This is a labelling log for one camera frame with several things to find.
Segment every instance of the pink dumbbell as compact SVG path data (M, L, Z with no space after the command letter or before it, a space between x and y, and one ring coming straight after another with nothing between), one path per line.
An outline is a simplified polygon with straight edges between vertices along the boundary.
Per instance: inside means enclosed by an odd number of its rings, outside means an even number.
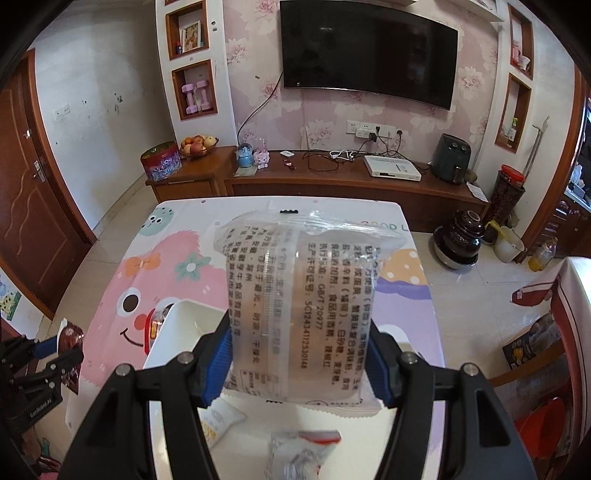
M208 85L209 82L207 80L201 80L195 84L196 89L201 90L201 103L199 104L201 110L211 110L213 108L212 104L209 103L209 100L207 99L206 88Z
M192 113L197 113L199 111L199 107L195 105L195 85L192 83L188 83L183 85L181 89L185 95L187 95L187 103L189 106L186 109L187 115L191 115Z

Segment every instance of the tv cabinet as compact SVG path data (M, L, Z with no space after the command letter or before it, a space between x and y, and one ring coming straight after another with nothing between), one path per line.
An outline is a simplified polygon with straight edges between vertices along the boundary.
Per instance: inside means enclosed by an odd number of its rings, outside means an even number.
M290 170L279 152L271 152L269 167L252 177L234 177L235 147L217 148L201 160L186 161L171 177L147 181L159 202L216 196L296 195L339 197L396 202L402 207L409 230L433 232L456 210L474 210L484 216L488 204L472 196L465 184L454 185L436 178L431 170L421 181L380 179L369 175L363 160L343 163L338 171L319 173L335 164L327 159L303 159L295 152Z

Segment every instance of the door frame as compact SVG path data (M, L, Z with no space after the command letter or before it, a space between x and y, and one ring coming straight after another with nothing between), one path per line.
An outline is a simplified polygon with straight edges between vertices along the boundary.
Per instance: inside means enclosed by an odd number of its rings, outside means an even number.
M96 235L93 233L89 225L84 220L82 213L76 206L76 202L72 198L72 194L66 186L64 178L61 176L60 169L57 165L56 158L51 150L51 144L45 126L43 124L43 117L41 116L41 107L39 106L39 98L37 96L37 82L35 79L35 49L28 50L22 57L18 65L24 64L27 70L27 92L23 92L23 100L25 104L25 114L27 117L27 124L31 130L31 139L33 140L35 151L40 158L42 167L46 173L47 181L60 204L62 211L70 221L74 230L87 245L93 245L96 242ZM40 300L27 285L14 273L4 256L0 253L0 268L4 271L6 276L14 283L17 289L29 301L38 308L43 315L53 320L55 312L48 305Z
M548 223L559 198L564 194L566 186L569 183L570 172L577 156L577 147L581 135L583 134L583 116L586 107L586 99L587 84L583 74L575 64L573 109L570 114L569 131L566 135L562 155L560 156L556 171L554 172L554 177L550 182L550 186L548 186L546 195L544 195L538 211L535 213L521 238L526 250L516 257L515 262L517 263L521 263L525 260L525 257L528 255L528 250L534 244L546 223Z

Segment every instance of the green flower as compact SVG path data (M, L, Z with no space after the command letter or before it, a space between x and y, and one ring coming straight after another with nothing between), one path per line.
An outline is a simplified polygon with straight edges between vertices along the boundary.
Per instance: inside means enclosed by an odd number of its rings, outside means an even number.
M188 277L193 281L198 281L201 278L199 269L207 265L211 260L211 257L199 258L196 253L190 254L186 262L177 264L174 269L177 273L177 281L181 281L185 277Z

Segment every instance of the bolt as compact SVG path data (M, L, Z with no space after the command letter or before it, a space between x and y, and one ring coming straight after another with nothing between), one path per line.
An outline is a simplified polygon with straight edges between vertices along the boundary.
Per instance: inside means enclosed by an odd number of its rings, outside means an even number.
M462 370L464 370L464 373L470 377L475 377L480 373L480 370L478 370L478 367L474 364L466 364L462 367Z
M400 355L400 360L402 360L405 364L414 365L418 362L418 357L414 352L404 352L402 355Z
M119 375L120 377L124 377L125 375L128 375L129 372L131 372L131 365L130 364L120 364L120 365L117 365L117 368L115 368L115 373L117 375Z
M193 360L195 360L195 357L191 352L181 352L179 353L177 360L181 362L183 365L188 365Z

